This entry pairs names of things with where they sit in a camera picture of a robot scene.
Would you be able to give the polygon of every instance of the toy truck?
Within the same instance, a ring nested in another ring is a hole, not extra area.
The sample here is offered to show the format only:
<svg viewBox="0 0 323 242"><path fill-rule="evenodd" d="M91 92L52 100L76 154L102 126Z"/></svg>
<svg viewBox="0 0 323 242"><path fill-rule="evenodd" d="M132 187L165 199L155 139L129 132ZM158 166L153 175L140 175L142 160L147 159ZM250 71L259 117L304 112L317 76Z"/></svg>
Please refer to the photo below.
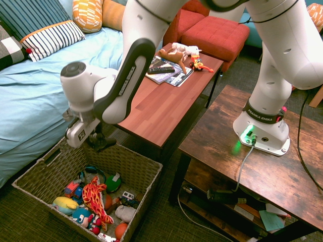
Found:
<svg viewBox="0 0 323 242"><path fill-rule="evenodd" d="M122 197L121 197L121 203L125 206L131 206L135 209L138 208L139 202L134 199L134 195L129 193L129 192L123 192Z"/></svg>

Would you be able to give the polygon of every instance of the book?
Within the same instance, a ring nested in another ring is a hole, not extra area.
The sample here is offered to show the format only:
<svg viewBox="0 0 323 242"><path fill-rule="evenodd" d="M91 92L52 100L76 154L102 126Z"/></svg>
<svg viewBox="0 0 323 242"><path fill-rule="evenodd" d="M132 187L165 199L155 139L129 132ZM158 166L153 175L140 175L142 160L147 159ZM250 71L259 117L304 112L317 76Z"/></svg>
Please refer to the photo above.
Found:
<svg viewBox="0 0 323 242"><path fill-rule="evenodd" d="M148 74L146 73L146 77L150 78L157 84L160 84L164 81L166 81L168 78L170 78L173 75L176 75L177 73L181 72L181 68L179 65L176 66L175 63L170 62L169 60L163 59L159 56L155 56L152 59L151 65L149 68L156 68L156 67L174 67L174 72L169 73L160 73L160 74Z"/></svg>
<svg viewBox="0 0 323 242"><path fill-rule="evenodd" d="M188 79L188 77L194 72L194 70L189 67L185 67L185 68L186 68L186 74L184 74L184 72L181 69L180 72L172 75L167 80L165 80L165 82L175 87L181 86Z"/></svg>

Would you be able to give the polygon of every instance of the yellow toy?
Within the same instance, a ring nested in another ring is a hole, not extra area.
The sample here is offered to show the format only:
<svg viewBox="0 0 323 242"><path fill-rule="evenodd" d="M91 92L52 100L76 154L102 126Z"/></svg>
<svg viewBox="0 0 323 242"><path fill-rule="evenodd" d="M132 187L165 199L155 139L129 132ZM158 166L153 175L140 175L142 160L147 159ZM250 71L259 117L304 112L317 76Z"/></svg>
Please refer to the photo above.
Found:
<svg viewBox="0 0 323 242"><path fill-rule="evenodd" d="M57 197L53 201L52 205L54 208L59 210L60 212L66 214L66 215L72 215L72 213L79 208L79 205L77 202L75 202L71 198L66 197Z"/></svg>

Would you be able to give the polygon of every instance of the orange giraffe toy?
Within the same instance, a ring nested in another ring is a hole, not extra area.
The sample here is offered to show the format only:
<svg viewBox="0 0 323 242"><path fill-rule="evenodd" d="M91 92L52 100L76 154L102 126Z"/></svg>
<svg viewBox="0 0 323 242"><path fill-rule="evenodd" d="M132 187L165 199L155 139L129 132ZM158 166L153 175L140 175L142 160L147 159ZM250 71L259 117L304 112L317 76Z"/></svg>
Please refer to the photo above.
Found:
<svg viewBox="0 0 323 242"><path fill-rule="evenodd" d="M98 176L95 176L91 183L83 188L82 197L85 205L100 216L102 228L107 231L107 223L112 224L114 221L104 210L102 191L105 189L106 184L98 184Z"/></svg>

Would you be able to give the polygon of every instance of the wooden coffee table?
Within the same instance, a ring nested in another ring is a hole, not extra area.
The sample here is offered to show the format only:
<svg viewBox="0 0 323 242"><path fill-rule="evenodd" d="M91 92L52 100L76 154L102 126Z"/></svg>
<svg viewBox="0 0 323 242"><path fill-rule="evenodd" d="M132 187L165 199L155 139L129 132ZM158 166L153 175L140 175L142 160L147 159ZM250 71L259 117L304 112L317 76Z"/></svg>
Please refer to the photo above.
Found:
<svg viewBox="0 0 323 242"><path fill-rule="evenodd" d="M213 216L212 211L219 211L218 206L226 208L228 214L225 214L225 218L232 218L236 212L234 206L230 209L230 206L223 204L210 205L209 201L199 203L206 204L204 207L212 206L210 212L194 203L189 193L181 189L181 186L185 180L185 183L192 185L201 193L200 196L205 198L206 191L210 188L231 190L236 187L241 163L250 147L241 145L232 124L249 96L248 93L226 86L216 98L179 146L182 155L169 197L171 203L176 203L177 195L181 191L184 193L180 196L181 203L238 241L250 239L250 236L239 229L246 224L266 233L260 217L255 216L252 220L244 218L238 224L239 227L233 227L233 221L223 221ZM284 210L298 221L274 234L268 233L267 237L259 241L291 241L314 231L323 231L323 191L306 173L297 153L299 115L287 111L284 119L290 131L289 150L282 157L277 157L254 149L242 169L240 186ZM300 148L309 170L322 186L323 125L303 117Z"/></svg>
<svg viewBox="0 0 323 242"><path fill-rule="evenodd" d="M163 49L168 50L170 47L171 44L168 44ZM180 87L174 87L168 83L158 85L145 77L133 98L129 116L117 124L119 129L140 137L157 147L157 160L160 162L168 158L168 156L163 156L163 149L184 116L190 116L190 120L184 125L189 126L198 115L200 110L191 111L192 114L186 115L197 98L203 97L205 103L210 101L223 61L205 54L200 54L200 57L204 65L212 68L214 73L206 70L194 71ZM185 60L184 64L189 67L189 63L190 57ZM202 95L202 92L212 78L215 78L213 88L210 96L206 97ZM168 154L171 154L172 149L178 146L181 137L187 130L184 126L179 127L183 130L180 132L182 134L176 137L178 139L177 145L175 142L173 147L167 148Z"/></svg>

